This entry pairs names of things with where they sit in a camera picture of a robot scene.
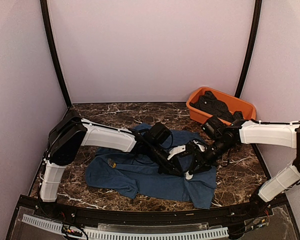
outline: black vertical pole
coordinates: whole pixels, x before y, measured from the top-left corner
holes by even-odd
[[[62,91],[62,95],[64,98],[64,101],[66,103],[66,106],[70,108],[72,106],[70,96],[67,90],[67,86],[65,83],[64,76],[62,74],[58,54],[57,54],[57,49],[54,41],[54,36],[52,33],[52,28],[51,28],[51,22],[50,22],[50,17],[49,17],[49,9],[48,9],[48,3],[47,0],[40,0],[41,3],[41,11],[42,11],[42,18],[43,18],[43,23],[44,23],[44,28],[45,28],[45,34],[46,38],[48,40],[48,45],[50,48],[50,54],[52,57],[53,65],[54,65],[54,70],[56,73],[56,76],[58,78],[58,82]]]
[[[236,98],[240,98],[242,90],[245,85],[252,53],[254,51],[254,46],[255,46],[255,41],[256,41],[256,36],[257,36],[257,31],[258,31],[258,25],[259,25],[259,19],[260,19],[260,13],[261,13],[261,4],[262,0],[255,0],[254,4],[254,12],[253,12],[253,19],[252,19],[252,25],[251,25],[251,30],[250,30],[250,36],[249,36],[249,42],[248,46],[246,48],[246,53],[245,53],[245,58],[242,66],[242,71],[241,75],[239,78],[238,85],[236,87],[236,91],[234,96]]]

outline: black cloth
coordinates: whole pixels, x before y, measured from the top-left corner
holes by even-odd
[[[227,104],[218,100],[211,91],[206,91],[204,95],[199,97],[199,100],[196,103],[190,102],[190,106],[230,123],[237,119],[244,119],[241,111],[235,111],[232,115]]]

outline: orange bin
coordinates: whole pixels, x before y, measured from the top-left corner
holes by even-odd
[[[194,91],[186,102],[186,106],[190,111],[190,118],[192,120],[204,124],[208,118],[212,117],[211,114],[190,106],[190,103],[196,103],[199,100],[199,97],[204,95],[206,91],[211,91],[218,100],[225,102],[232,114],[235,111],[241,111],[245,120],[256,119],[256,108],[251,103],[209,87],[201,87]],[[225,121],[221,118],[219,119],[226,125],[231,125],[231,122]]]

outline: blue cloth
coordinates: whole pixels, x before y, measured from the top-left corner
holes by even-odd
[[[151,126],[140,124],[136,130],[149,129]],[[203,141],[196,132],[171,130],[173,145],[183,145],[193,139]],[[169,147],[169,137],[163,147]],[[192,156],[180,158],[183,169],[192,161]],[[96,158],[85,171],[88,186],[114,189],[120,194],[134,199],[137,193],[168,200],[192,201],[196,208],[209,209],[216,185],[216,168],[193,175],[191,180],[185,177],[159,174],[158,165],[146,155],[123,153],[110,148],[100,148]]]

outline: folded fabric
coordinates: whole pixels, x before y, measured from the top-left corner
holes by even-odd
[[[149,129],[151,126],[140,124],[136,130]],[[198,133],[171,130],[173,146],[183,145],[193,139],[203,141]],[[169,137],[163,147],[171,145]],[[192,161],[192,156],[179,159],[185,170]],[[100,148],[95,159],[85,171],[88,186],[107,188],[118,191],[123,196],[134,199],[137,193],[160,199],[192,201],[196,208],[209,209],[216,185],[216,168],[185,177],[159,174],[158,165],[148,156],[124,153],[110,148]]]

